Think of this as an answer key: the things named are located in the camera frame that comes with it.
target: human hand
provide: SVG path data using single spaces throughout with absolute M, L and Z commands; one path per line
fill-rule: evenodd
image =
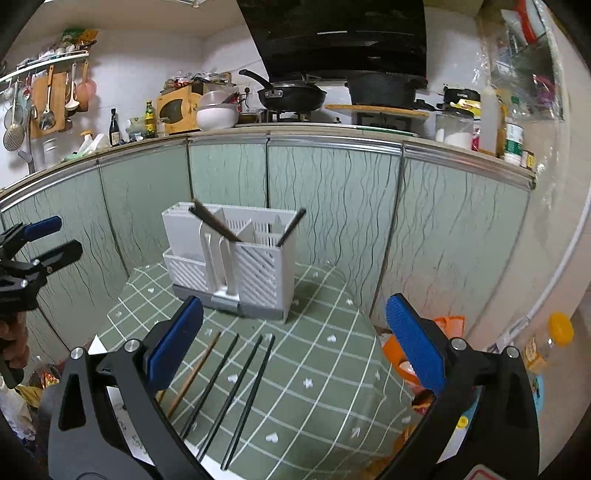
M 10 325 L 0 320 L 0 339 L 10 342 L 2 350 L 2 356 L 10 368 L 25 368 L 29 362 L 29 331 L 26 319 L 27 314 L 19 312 L 17 321 Z

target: spatula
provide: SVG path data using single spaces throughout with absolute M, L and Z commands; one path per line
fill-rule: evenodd
M 56 116 L 51 111 L 49 104 L 51 101 L 51 83 L 53 82 L 53 65 L 49 67 L 49 72 L 47 73 L 47 103 L 45 105 L 45 110 L 41 114 L 41 118 L 39 120 L 39 128 L 41 130 L 50 130 L 54 126 L 56 126 Z

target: soy sauce bottle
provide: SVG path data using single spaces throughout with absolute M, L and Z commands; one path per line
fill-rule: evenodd
M 117 113 L 114 108 L 111 109 L 111 126 L 109 127 L 109 142 L 111 147 L 119 145 L 121 133 L 119 132 L 119 123 L 117 122 Z

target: glass bottle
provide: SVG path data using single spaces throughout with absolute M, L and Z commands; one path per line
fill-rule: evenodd
M 154 107 L 152 101 L 146 102 L 146 138 L 156 138 L 156 120 L 154 117 Z
M 119 132 L 119 122 L 117 121 L 117 113 L 114 108 L 111 109 L 111 125 L 109 127 L 109 142 L 111 147 L 119 145 L 121 141 L 121 133 Z

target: metal screw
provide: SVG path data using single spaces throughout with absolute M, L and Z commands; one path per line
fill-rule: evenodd
M 461 351 L 465 350 L 467 346 L 468 346 L 468 344 L 466 343 L 466 341 L 463 338 L 453 338 L 452 339 L 452 348 L 454 350 L 461 352 Z
M 518 358 L 519 357 L 519 350 L 517 348 L 515 348 L 514 346 L 508 346 L 507 347 L 507 355 L 509 355 L 511 358 Z
M 139 348 L 139 340 L 135 338 L 125 342 L 124 349 L 126 352 L 135 352 Z
M 74 348 L 72 350 L 72 352 L 70 353 L 70 356 L 74 360 L 78 360 L 82 355 L 84 355 L 84 349 L 82 347 L 79 347 L 79 346 L 77 346 L 76 348 Z

